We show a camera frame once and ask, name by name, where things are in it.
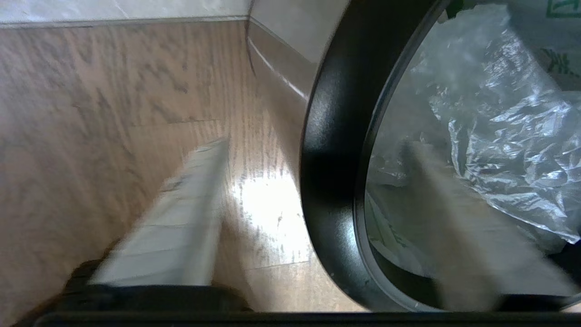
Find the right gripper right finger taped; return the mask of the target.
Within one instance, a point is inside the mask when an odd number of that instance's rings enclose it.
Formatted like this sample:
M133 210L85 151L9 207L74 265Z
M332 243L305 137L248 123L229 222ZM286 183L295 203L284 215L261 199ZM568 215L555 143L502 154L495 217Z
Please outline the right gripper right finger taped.
M418 244L446 310L566 310L578 286L500 211L454 175L432 146L404 147Z

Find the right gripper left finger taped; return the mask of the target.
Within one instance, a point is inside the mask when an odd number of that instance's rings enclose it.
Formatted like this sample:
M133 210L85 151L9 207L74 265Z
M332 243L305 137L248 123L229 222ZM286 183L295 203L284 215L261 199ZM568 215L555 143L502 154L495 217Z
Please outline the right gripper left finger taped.
M90 279L112 287L207 286L220 238L229 143L191 151L153 205L108 253Z

